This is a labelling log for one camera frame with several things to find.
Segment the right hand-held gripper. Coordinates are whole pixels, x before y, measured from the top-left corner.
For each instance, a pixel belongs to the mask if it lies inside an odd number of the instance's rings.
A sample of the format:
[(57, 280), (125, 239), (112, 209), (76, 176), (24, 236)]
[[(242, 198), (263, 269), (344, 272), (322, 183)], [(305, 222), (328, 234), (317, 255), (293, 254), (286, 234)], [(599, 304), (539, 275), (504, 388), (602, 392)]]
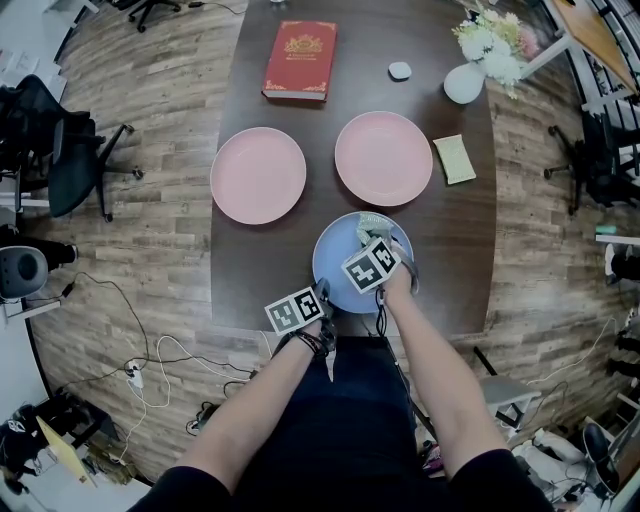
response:
[(391, 230), (392, 225), (374, 227), (369, 242), (341, 265), (343, 273), (359, 294), (381, 287), (400, 266), (404, 266), (411, 277), (411, 294), (418, 293), (417, 267)]

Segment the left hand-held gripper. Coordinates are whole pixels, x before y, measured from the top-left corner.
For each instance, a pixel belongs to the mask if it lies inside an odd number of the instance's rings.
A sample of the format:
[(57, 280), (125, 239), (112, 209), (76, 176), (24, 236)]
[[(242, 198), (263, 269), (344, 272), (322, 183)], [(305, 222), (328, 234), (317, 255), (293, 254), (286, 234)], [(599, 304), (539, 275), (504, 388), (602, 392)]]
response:
[(321, 278), (264, 307), (264, 312), (279, 337), (272, 350), (273, 360), (291, 342), (302, 345), (311, 355), (309, 371), (314, 379), (330, 383), (326, 359), (337, 344), (337, 330), (333, 323), (334, 310), (329, 301), (330, 284)]

